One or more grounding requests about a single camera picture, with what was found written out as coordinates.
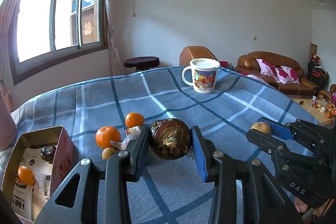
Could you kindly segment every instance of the open tin box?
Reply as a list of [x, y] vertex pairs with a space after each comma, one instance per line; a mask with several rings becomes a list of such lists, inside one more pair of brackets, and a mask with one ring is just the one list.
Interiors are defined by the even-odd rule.
[[[49, 196], [53, 194], [70, 172], [75, 146], [63, 126], [22, 134], [12, 150], [2, 182], [2, 192], [9, 204], [14, 203], [13, 191], [16, 183], [16, 174], [26, 148], [38, 149], [48, 145], [57, 146], [51, 169]], [[31, 221], [17, 213], [19, 219], [27, 224], [32, 224], [37, 215], [38, 212], [33, 212], [33, 204], [31, 205]]]

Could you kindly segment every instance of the brown leather sofa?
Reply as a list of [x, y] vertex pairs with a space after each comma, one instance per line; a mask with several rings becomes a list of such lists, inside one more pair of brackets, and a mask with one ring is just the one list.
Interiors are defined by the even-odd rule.
[[[297, 76], [299, 77], [300, 84], [280, 84], [269, 76], [261, 75], [260, 66], [256, 59], [266, 60], [276, 67], [287, 66], [294, 68]], [[305, 75], [303, 69], [300, 67], [300, 64], [298, 62], [296, 62], [292, 58], [280, 54], [258, 51], [250, 52], [247, 55], [242, 55], [238, 59], [238, 66], [236, 67], [236, 71], [256, 75], [264, 79], [267, 83], [275, 87], [277, 90], [287, 95], [313, 96], [317, 95], [319, 92], [318, 86], [304, 77]]]

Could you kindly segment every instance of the window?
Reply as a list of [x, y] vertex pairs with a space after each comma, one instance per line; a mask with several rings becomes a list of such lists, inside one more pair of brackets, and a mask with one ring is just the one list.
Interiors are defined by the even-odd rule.
[[11, 67], [18, 75], [50, 61], [55, 65], [65, 56], [106, 48], [103, 0], [21, 0], [16, 11]]

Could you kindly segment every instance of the wooden stool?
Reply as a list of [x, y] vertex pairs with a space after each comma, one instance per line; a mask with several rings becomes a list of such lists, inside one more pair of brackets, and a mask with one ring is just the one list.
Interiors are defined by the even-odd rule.
[[160, 65], [160, 59], [155, 56], [141, 56], [127, 59], [124, 62], [125, 68], [134, 68], [135, 71], [148, 70]]

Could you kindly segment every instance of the brown coconut shell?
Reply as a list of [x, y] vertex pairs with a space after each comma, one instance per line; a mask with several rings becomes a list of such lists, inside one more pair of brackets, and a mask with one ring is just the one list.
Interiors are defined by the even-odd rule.
[[183, 157], [191, 147], [191, 131], [179, 119], [169, 118], [152, 123], [150, 146], [164, 160]]

